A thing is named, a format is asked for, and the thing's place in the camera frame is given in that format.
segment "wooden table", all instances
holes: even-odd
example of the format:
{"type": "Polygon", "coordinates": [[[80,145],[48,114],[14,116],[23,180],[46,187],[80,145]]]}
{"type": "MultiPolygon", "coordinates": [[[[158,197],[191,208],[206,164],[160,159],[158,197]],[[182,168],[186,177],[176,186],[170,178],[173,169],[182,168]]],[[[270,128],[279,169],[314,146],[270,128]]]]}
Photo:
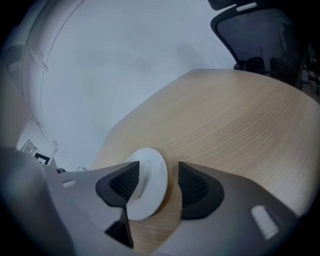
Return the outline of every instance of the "wooden table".
{"type": "Polygon", "coordinates": [[[150,253],[180,222],[178,161],[252,179],[303,214],[319,180],[320,105],[267,76],[193,70],[115,125],[92,167],[122,163],[141,148],[158,150],[168,169],[161,207],[129,222],[134,249],[150,253]]]}

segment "white round object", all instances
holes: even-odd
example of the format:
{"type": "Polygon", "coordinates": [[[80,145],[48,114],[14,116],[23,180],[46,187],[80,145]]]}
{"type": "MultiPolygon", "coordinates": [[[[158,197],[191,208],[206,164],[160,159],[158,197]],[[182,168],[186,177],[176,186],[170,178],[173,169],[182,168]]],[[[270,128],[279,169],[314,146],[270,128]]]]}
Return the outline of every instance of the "white round object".
{"type": "Polygon", "coordinates": [[[168,171],[164,158],[153,148],[141,148],[125,162],[139,161],[139,183],[126,204],[128,219],[143,220],[159,208],[168,186],[168,171]]]}

